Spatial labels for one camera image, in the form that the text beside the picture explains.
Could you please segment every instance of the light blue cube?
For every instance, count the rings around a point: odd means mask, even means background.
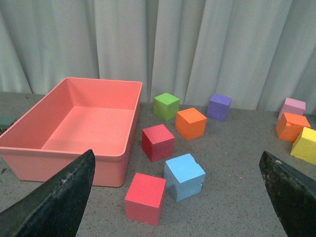
[[[201,192],[205,172],[191,154],[167,160],[163,177],[175,201],[181,201]]]

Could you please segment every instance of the purple cube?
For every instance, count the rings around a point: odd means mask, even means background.
[[[225,121],[231,102],[232,99],[230,97],[214,94],[209,100],[206,116]]]

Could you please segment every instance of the white curtain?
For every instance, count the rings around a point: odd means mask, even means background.
[[[316,114],[315,0],[0,0],[0,91],[65,77],[137,80],[207,105]]]

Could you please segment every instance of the pink plastic bin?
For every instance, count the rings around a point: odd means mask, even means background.
[[[141,88],[138,81],[66,78],[0,136],[0,154],[19,179],[44,182],[92,149],[93,185],[120,187]]]

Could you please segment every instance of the gray countertop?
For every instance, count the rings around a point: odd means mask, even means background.
[[[42,97],[0,92],[0,116],[20,118]],[[225,122],[208,118],[204,136],[186,141],[175,130],[175,118],[165,122],[152,113],[152,107],[152,103],[141,104],[125,184],[120,188],[92,187],[78,237],[286,236],[261,177],[261,154],[268,151],[314,179],[316,166],[292,157],[292,144],[277,138],[277,112],[230,109]],[[194,107],[206,114],[207,107]],[[315,116],[307,118],[314,129]],[[151,163],[141,147],[142,129],[161,123],[176,137],[170,158],[191,153],[206,178],[200,194],[180,202],[166,191],[160,223],[155,227],[127,219],[124,198],[136,172],[163,176],[166,159]],[[20,181],[0,157],[0,211],[40,184]]]

